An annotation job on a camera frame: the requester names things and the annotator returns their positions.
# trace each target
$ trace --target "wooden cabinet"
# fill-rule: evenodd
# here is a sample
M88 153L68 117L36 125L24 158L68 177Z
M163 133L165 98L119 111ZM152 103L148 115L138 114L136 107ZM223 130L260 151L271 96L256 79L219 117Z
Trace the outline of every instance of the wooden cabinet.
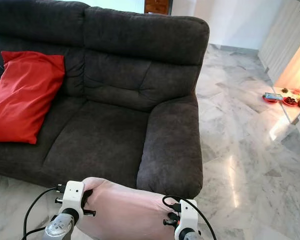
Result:
M173 0L145 0L144 13L171 15L172 3Z

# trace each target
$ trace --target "red plate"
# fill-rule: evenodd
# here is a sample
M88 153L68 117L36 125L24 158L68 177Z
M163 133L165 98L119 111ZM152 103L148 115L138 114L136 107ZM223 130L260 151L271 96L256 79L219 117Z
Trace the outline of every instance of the red plate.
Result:
M283 101L282 101L285 105L287 105L289 107L296 107L296 106L298 106L297 102L295 104L290 104L290 103L287 103L286 100L287 100L287 97L284 97Z
M262 98L268 104L276 104L278 102L278 100L276 100L276 99L266 99L264 95L262 96Z

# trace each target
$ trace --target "sofa armrest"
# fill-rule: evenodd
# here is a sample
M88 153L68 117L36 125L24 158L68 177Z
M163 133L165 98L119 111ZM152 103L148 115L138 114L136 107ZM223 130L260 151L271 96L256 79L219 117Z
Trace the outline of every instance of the sofa armrest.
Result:
M149 116L137 188L194 198L202 185L196 96L160 103Z

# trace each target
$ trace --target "electrical connector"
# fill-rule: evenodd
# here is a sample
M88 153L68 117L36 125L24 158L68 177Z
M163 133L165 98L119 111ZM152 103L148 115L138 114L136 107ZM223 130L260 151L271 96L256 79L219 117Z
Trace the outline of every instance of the electrical connector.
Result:
M58 186L56 187L56 192L64 194L65 190L66 190L66 186L67 185L65 185L65 184L58 184Z
M177 213L181 213L181 204L180 203L175 203L173 205L171 205L171 208L177 212Z

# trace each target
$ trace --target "sofa cushion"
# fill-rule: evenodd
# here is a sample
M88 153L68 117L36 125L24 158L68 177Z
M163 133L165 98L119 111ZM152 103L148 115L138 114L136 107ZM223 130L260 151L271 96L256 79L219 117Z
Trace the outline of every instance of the sofa cushion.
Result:
M46 55L63 55L65 76L60 91L73 97L79 97L83 94L85 51L82 48L0 35L0 67L3 68L4 62L1 51L34 51Z
M86 100L77 97L56 97L46 114L37 144L20 142L0 142L0 174L9 177L37 182L39 172L49 149L69 119Z
M0 34L83 46L84 9L77 1L0 0Z
M200 65L209 26L202 19L138 14L100 7L84 10L87 48L182 65Z
M55 183L93 176L135 188L148 116L87 101L55 140L42 170Z
M87 50L84 94L90 100L150 112L194 91L200 66L176 65Z

